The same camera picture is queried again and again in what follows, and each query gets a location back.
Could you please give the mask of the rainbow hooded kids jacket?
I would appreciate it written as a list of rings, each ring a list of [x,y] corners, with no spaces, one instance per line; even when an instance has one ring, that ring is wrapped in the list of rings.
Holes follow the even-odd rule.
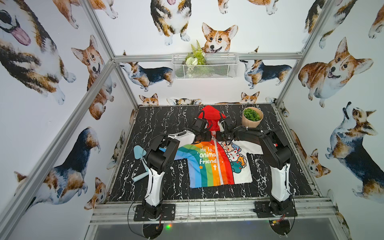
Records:
[[[226,119],[226,116],[212,106],[204,107],[198,118],[208,120],[213,136],[208,142],[180,147],[175,157],[176,160],[187,160],[190,187],[251,183],[253,180],[248,155],[262,155],[262,147],[247,141],[217,141],[219,121]]]

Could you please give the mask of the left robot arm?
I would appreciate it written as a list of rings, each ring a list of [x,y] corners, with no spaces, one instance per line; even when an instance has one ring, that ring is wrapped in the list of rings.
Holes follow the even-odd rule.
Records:
[[[160,134],[150,141],[145,160],[149,179],[143,206],[157,208],[163,201],[164,175],[169,172],[179,148],[200,143],[211,135],[212,124],[205,118],[196,118],[192,126],[175,134]]]

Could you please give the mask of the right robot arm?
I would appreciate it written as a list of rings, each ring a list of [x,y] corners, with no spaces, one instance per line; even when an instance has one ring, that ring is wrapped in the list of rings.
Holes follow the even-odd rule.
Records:
[[[271,202],[288,204],[292,197],[289,190],[289,170],[293,151],[281,129],[263,131],[244,126],[236,127],[230,118],[221,118],[218,126],[224,140],[243,141],[261,146],[267,154],[267,163],[271,168]]]

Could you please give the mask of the beige pot with green plant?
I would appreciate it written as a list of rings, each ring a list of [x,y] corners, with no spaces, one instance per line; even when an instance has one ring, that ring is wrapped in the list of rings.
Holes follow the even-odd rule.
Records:
[[[264,118],[264,113],[255,107],[248,107],[242,113],[242,126],[256,128]]]

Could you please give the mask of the artificial fern with white flower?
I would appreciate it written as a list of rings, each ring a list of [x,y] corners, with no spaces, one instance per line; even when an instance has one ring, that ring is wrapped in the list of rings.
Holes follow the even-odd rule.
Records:
[[[191,44],[192,52],[189,53],[185,59],[185,65],[189,71],[192,71],[196,66],[206,65],[207,61],[205,58],[205,53],[201,48],[201,45],[196,41],[196,46]]]

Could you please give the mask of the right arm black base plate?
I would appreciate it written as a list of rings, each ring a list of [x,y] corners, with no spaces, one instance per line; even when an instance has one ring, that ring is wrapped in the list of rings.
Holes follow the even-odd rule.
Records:
[[[282,216],[298,216],[292,200],[286,200],[284,202],[255,202],[255,208],[253,211],[257,214],[258,218],[281,218]]]

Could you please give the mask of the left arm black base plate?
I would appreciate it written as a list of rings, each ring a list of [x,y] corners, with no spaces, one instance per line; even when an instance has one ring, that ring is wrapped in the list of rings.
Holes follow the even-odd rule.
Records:
[[[157,207],[138,205],[135,209],[134,222],[173,221],[175,213],[175,204],[160,204]]]

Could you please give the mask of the aluminium front rail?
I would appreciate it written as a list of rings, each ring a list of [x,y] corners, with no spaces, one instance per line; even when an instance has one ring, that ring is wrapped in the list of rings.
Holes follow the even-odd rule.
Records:
[[[136,204],[107,204],[94,210],[90,225],[257,221],[280,218],[258,216],[254,212],[255,202],[255,200],[175,202],[173,220],[162,216],[156,221],[141,219],[140,222],[134,221]],[[337,212],[328,198],[295,199],[295,208],[298,214],[297,219],[333,217]]]

